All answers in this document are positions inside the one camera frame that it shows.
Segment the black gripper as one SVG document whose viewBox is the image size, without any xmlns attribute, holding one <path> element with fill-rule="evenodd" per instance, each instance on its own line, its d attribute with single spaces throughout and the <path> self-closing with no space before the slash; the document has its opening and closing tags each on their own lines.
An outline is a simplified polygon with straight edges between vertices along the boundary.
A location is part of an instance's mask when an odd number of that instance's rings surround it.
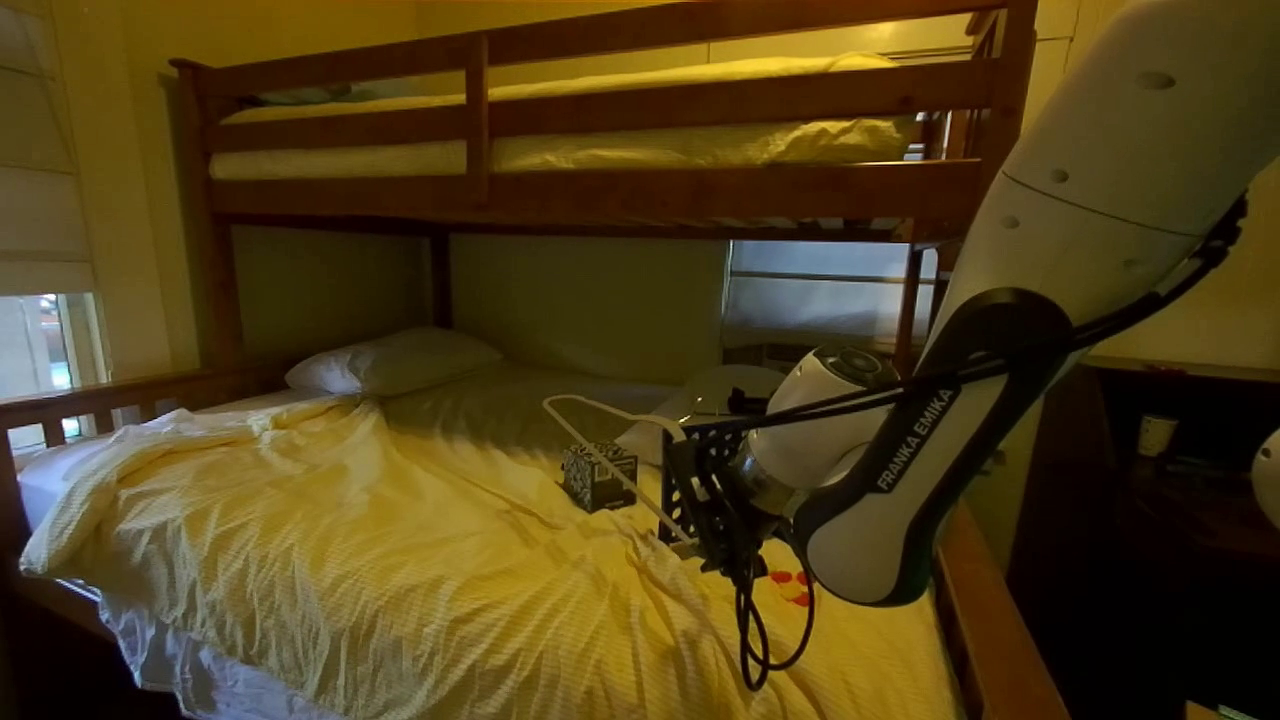
<svg viewBox="0 0 1280 720">
<path fill-rule="evenodd" d="M 762 542 L 774 518 L 748 503 L 728 464 L 714 446 L 697 446 L 676 473 L 676 488 L 706 568 L 728 580 L 757 580 L 764 573 Z"/>
</svg>

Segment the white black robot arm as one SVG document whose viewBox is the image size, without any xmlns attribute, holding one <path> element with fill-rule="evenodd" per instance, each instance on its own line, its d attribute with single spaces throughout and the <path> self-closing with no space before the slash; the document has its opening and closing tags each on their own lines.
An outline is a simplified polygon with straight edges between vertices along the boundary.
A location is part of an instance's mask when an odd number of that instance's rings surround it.
<svg viewBox="0 0 1280 720">
<path fill-rule="evenodd" d="M 1280 151 L 1280 0 L 1123 0 L 1019 132 L 912 377 L 804 354 L 700 485 L 697 542 L 743 580 L 767 536 L 853 602 L 924 591 L 935 532 L 1064 362 L 1204 281 Z"/>
</svg>

